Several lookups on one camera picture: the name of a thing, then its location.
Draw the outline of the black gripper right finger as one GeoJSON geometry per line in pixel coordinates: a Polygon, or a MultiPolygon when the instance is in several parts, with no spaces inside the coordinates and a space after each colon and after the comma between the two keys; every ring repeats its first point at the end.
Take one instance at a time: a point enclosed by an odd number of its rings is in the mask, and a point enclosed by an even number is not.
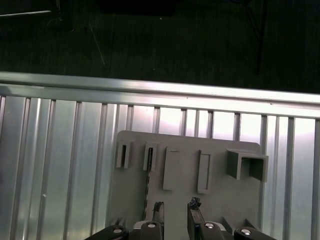
{"type": "Polygon", "coordinates": [[[221,223],[205,221],[201,201],[192,197],[187,204],[187,231],[190,240],[266,240],[267,235],[253,227],[237,228],[229,233],[221,223]]]}

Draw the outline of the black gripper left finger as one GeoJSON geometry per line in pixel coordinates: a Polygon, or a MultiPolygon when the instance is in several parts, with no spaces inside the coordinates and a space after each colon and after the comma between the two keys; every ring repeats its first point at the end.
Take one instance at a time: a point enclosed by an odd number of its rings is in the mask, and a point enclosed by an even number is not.
{"type": "Polygon", "coordinates": [[[87,240],[163,240],[165,204],[158,201],[153,206],[152,220],[138,221],[129,230],[123,225],[110,225],[89,236],[87,240]]]}

